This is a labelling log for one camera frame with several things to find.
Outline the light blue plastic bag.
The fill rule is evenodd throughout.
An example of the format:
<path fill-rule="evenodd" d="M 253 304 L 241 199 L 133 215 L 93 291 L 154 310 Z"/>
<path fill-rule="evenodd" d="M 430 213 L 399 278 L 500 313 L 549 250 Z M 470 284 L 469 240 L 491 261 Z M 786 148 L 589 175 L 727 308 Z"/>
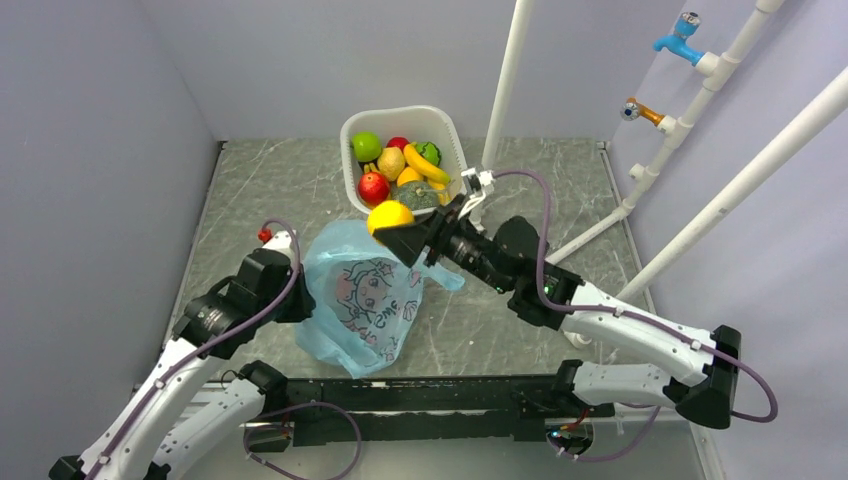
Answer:
<path fill-rule="evenodd" d="M 391 366 L 421 307 L 424 281 L 447 291 L 465 280 L 436 264 L 412 267 L 378 245 L 362 220 L 330 222 L 303 259 L 312 316 L 295 328 L 297 345 L 352 378 Z"/>

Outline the red fake pomegranate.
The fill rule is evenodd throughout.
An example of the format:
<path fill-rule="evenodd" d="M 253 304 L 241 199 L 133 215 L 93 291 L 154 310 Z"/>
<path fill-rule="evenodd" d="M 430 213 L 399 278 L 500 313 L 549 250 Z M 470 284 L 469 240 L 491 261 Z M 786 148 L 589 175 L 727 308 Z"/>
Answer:
<path fill-rule="evenodd" d="M 379 172 L 364 173 L 357 184 L 357 193 L 369 208 L 373 208 L 390 198 L 391 184 Z"/>

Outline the pale yellow fake lemon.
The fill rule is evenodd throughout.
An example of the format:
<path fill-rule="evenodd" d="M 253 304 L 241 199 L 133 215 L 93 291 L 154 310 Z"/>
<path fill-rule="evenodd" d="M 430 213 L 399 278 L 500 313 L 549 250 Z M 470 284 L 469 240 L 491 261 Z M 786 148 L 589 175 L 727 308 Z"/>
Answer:
<path fill-rule="evenodd" d="M 378 171 L 389 181 L 395 182 L 406 168 L 403 151 L 398 147 L 386 147 L 377 161 Z"/>

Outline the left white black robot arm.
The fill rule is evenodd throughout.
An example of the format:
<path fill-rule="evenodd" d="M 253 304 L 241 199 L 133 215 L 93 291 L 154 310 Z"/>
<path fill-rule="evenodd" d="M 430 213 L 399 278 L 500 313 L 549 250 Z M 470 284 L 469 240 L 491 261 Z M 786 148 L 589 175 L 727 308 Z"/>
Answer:
<path fill-rule="evenodd" d="M 298 247 L 283 238 L 255 249 L 235 274 L 187 303 L 156 365 L 116 420 L 83 453 L 59 458 L 49 478 L 179 479 L 239 424 L 279 417 L 288 379 L 254 361 L 215 401 L 180 418 L 262 326 L 299 323 L 314 308 Z"/>

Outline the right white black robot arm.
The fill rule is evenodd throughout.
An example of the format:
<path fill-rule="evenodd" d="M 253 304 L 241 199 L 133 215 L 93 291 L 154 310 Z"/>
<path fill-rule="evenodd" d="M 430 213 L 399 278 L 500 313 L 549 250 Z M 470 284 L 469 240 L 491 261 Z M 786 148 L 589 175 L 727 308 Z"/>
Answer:
<path fill-rule="evenodd" d="M 716 430 L 739 417 L 734 409 L 740 333 L 726 325 L 713 331 L 662 319 L 620 301 L 543 258 L 546 246 L 522 216 L 495 235 L 478 233 L 457 202 L 416 216 L 396 201 L 368 216 L 368 233 L 406 266 L 449 260 L 510 298 L 508 308 L 535 327 L 569 331 L 622 347 L 641 365 L 601 367 L 566 361 L 551 388 L 557 411 L 574 415 L 608 403 L 674 409 L 684 419 Z"/>

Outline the bright yellow fake pear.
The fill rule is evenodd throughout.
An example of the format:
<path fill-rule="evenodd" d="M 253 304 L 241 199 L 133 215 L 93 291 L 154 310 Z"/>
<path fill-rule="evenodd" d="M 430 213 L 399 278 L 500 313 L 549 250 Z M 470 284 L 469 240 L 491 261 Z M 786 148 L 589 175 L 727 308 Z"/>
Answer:
<path fill-rule="evenodd" d="M 384 228 L 394 228 L 413 224 L 415 216 L 403 203 L 396 200 L 385 200 L 374 207 L 366 220 L 366 228 L 371 236 L 375 231 Z"/>

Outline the green fake apple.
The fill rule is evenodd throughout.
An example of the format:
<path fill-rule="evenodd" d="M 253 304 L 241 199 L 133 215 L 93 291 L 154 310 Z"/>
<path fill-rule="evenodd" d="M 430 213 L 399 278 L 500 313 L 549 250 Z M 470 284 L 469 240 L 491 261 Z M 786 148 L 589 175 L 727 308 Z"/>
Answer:
<path fill-rule="evenodd" d="M 355 159 L 361 164 L 377 160 L 383 149 L 379 137 L 370 131 L 353 134 L 350 143 Z"/>

